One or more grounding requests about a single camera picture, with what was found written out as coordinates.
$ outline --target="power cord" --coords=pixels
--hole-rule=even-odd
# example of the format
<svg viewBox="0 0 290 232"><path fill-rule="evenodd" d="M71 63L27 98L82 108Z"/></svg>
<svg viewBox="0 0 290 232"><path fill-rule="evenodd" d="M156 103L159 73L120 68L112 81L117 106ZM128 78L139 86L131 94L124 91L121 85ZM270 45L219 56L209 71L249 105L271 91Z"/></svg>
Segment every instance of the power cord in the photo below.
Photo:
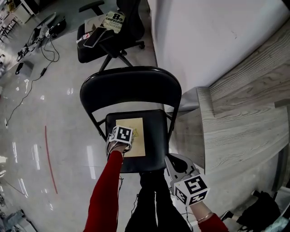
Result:
<svg viewBox="0 0 290 232"><path fill-rule="evenodd" d="M118 190L117 227L118 227L118 218L119 218L119 193L120 193L120 190L121 190L121 187L122 187L122 184L123 184L123 180L124 180L124 178L122 178L122 177L119 175L119 180L121 181L121 184L120 184L120 186L119 186L119 190Z"/></svg>
<svg viewBox="0 0 290 232"><path fill-rule="evenodd" d="M56 51L56 53L58 54L58 58L55 60L55 53L54 53L54 51L51 51L51 50L45 50L45 46L44 46L44 50L45 50L45 51L47 51L47 52L53 52L53 60L48 59L48 58L44 55L44 53L43 53L43 51L42 51L41 44L40 44L40 49L41 49L42 55L44 56L44 58L46 58L48 61L50 61L50 63L48 64L48 66L46 66L46 67L41 71L41 74L40 74L39 78L37 78L37 79L35 79L35 80L33 80L33 81L31 82L31 88L30 88L28 94L27 94L25 97L23 97L22 100L21 100L21 102L20 102L20 104L19 104L17 107L14 108L14 110L12 111L12 113L11 113L9 119L6 121L6 127L8 127L8 123L9 123L9 121L10 121L10 119L11 119L11 117L12 117L14 111L15 111L15 110L16 110L16 109L21 105L21 103L23 102L23 100L24 100L25 98L27 98L28 95L30 94L30 92L31 92L31 90L32 90L33 82L39 80L39 79L40 79L40 78L45 74L47 68L49 67L49 65L50 65L52 62L57 62L57 61L59 61L60 56L59 56L58 51L55 49L55 47L54 47L54 45L53 45L53 43L52 43L52 41L51 41L51 37L50 37L50 43L51 43L51 45L53 46L53 49L54 49L54 50Z"/></svg>
<svg viewBox="0 0 290 232"><path fill-rule="evenodd" d="M137 196L136 196L136 200L134 201L134 208L131 210L131 217L132 217L132 215L133 215L133 211L134 211L134 209L135 209L135 207L136 207L136 206L135 206L135 203L136 203L138 197L139 197L139 196L138 196L138 194L137 194Z"/></svg>
<svg viewBox="0 0 290 232"><path fill-rule="evenodd" d="M190 230L193 232L193 226L190 224L189 222L189 213L187 211L187 207L185 206L185 210L186 210L186 221L188 222L189 224L189 227L190 227Z"/></svg>

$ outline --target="hand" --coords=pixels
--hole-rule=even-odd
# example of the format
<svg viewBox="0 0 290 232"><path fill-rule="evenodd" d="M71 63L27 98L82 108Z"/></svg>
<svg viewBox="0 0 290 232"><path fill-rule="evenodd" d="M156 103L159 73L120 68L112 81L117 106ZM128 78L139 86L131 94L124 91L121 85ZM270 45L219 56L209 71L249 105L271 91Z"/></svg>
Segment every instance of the hand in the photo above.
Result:
<svg viewBox="0 0 290 232"><path fill-rule="evenodd" d="M125 150L125 148L126 148L127 146L128 146L128 145L125 144L125 143L118 142L118 143L115 145L115 148L114 148L112 151L117 150L117 151L123 153L124 150Z"/></svg>

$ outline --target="glossy floor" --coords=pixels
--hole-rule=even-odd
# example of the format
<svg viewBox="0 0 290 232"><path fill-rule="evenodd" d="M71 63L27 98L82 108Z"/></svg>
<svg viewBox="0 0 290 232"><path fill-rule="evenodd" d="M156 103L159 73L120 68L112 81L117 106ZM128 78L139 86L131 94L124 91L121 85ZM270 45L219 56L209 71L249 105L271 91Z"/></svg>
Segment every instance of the glossy floor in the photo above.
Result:
<svg viewBox="0 0 290 232"><path fill-rule="evenodd" d="M146 48L127 50L127 59L135 66L156 65L150 28L145 25L143 40ZM0 79L0 86L4 88L0 99L0 155L3 157L0 162L5 161L0 164L0 172L6 171L0 179L0 191L5 194L8 211L23 209L38 231L42 232L76 232L84 229L92 190L106 164L105 142L79 99L82 83L100 69L105 58L80 64L76 34L76 31L68 33L53 42L60 53L60 60L51 64L45 75L33 83L32 92L14 112L8 129L5 128L4 119L20 103L29 91L32 80L39 77L48 61L38 53L30 59L34 68L29 78L16 76L14 67ZM121 60L113 59L107 68L123 66ZM102 119L109 112L156 108L161 106L152 103L118 104L97 111L95 117ZM58 194L48 164L45 126ZM254 189L270 191L276 165L277 156L239 176L223 179L227 175L220 172L206 176L211 187L206 203L221 215L247 200ZM118 232L124 231L140 190L138 174L123 174L122 177ZM180 202L177 202L177 208L185 213Z"/></svg>

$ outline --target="chair seat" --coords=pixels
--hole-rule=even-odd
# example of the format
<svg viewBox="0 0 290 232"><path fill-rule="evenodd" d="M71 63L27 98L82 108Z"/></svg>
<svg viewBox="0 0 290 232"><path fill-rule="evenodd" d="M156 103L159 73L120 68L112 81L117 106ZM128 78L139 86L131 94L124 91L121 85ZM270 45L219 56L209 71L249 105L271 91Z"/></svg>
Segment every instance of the chair seat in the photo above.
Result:
<svg viewBox="0 0 290 232"><path fill-rule="evenodd" d="M106 137L116 126L116 120L130 118L143 119L146 155L125 157L121 173L140 173L164 169L166 167L165 155L169 152L166 113L163 110L151 110L108 114L106 116Z"/></svg>
<svg viewBox="0 0 290 232"><path fill-rule="evenodd" d="M85 34L85 24L79 26L77 30L77 39L80 39ZM99 44L96 44L93 48L87 48L83 44L86 39L80 41L77 44L77 56L78 60L81 63L88 63L92 60L98 59L107 55L107 53L100 47ZM135 43L135 40L127 32L126 26L122 26L122 30L119 34L116 34L113 38L106 41L106 43L115 46L116 51L121 51L127 48L130 48Z"/></svg>

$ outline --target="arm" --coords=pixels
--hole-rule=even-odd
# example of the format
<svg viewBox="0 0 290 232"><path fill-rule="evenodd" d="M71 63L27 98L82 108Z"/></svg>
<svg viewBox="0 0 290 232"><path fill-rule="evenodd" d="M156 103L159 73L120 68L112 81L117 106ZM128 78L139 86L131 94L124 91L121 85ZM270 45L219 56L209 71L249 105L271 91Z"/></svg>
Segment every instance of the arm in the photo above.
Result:
<svg viewBox="0 0 290 232"><path fill-rule="evenodd" d="M196 220L202 219L198 222L198 226L202 232L228 232L225 224L203 202L191 205L190 208Z"/></svg>
<svg viewBox="0 0 290 232"><path fill-rule="evenodd" d="M125 147L116 147L94 188L84 232L116 232L118 185Z"/></svg>

